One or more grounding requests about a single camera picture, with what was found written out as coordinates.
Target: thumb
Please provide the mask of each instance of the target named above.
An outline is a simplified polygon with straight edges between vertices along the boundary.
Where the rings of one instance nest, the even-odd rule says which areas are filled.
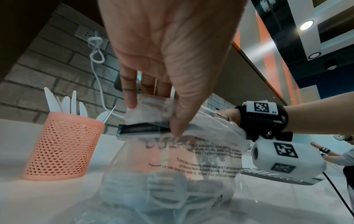
[[[170,120],[170,129],[175,137],[181,137],[188,123],[198,112],[206,98],[192,99],[192,97],[179,97],[175,114]]]

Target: white cable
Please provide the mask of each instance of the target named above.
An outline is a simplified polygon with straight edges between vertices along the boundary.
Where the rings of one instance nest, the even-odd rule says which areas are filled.
[[[102,91],[102,86],[101,86],[101,83],[100,83],[100,79],[98,78],[96,72],[95,72],[95,69],[93,67],[93,63],[97,63],[97,64],[102,64],[104,63],[104,56],[100,50],[100,45],[103,43],[103,40],[102,38],[98,37],[98,33],[97,31],[95,32],[95,36],[94,37],[89,37],[87,39],[87,42],[89,43],[89,47],[93,46],[92,47],[92,53],[90,54],[90,60],[91,60],[91,69],[93,71],[93,74],[95,75],[96,77],[96,80],[97,80],[97,84],[98,84],[98,87],[100,89],[100,95],[101,95],[101,103],[102,103],[102,107],[103,109],[105,109],[106,111],[108,112],[111,112],[111,110],[107,109],[106,106],[104,105],[104,99],[103,99],[103,91]],[[94,55],[99,53],[102,60],[101,61],[97,61],[95,59],[93,59]],[[113,116],[115,116],[116,118],[124,121],[124,117],[120,116],[119,114],[115,114],[115,113],[112,113]]]

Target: finger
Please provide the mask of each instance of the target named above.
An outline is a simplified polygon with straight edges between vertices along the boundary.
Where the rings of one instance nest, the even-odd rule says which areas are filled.
[[[120,77],[122,82],[122,90],[124,103],[127,108],[134,109],[138,105],[136,98],[136,76],[137,71],[125,65],[121,65]]]
[[[149,94],[149,95],[154,95],[155,93],[155,83],[156,79],[154,77],[151,77],[147,74],[142,73],[141,74],[141,93],[142,94]]]
[[[169,98],[171,95],[171,89],[172,89],[172,83],[166,83],[157,80],[155,95]]]
[[[204,100],[205,99],[191,100],[190,98],[181,96],[178,98],[176,112],[170,120],[171,133],[175,137],[182,136],[183,132],[188,126],[188,123],[198,112]]]

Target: black cable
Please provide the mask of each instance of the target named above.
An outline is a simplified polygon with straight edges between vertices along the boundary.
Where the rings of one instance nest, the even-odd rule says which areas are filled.
[[[348,204],[345,202],[344,198],[342,197],[342,195],[339,193],[338,189],[334,186],[334,184],[332,183],[331,179],[329,179],[329,177],[327,176],[327,174],[325,174],[325,172],[323,172],[323,175],[327,178],[327,180],[329,181],[329,183],[332,185],[333,189],[336,191],[336,193],[338,194],[339,198],[342,200],[342,202],[344,203],[344,205],[347,207],[348,211],[350,212],[350,214],[353,216],[354,218],[354,213],[353,211],[350,209],[350,207],[348,206]]]

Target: brick wall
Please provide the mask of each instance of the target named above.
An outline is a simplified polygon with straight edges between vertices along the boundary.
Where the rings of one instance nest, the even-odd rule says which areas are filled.
[[[74,36],[79,24],[53,13],[9,74],[0,82],[0,118],[43,124],[48,115],[44,87],[62,99],[77,91],[89,117],[103,112],[97,81],[91,71],[88,44]],[[123,115],[126,107],[122,92],[113,88],[119,74],[118,60],[109,44],[105,63],[95,64],[107,108]],[[111,116],[105,134],[115,135],[123,122]]]
[[[208,108],[212,110],[234,109],[235,106],[213,93],[208,98]]]

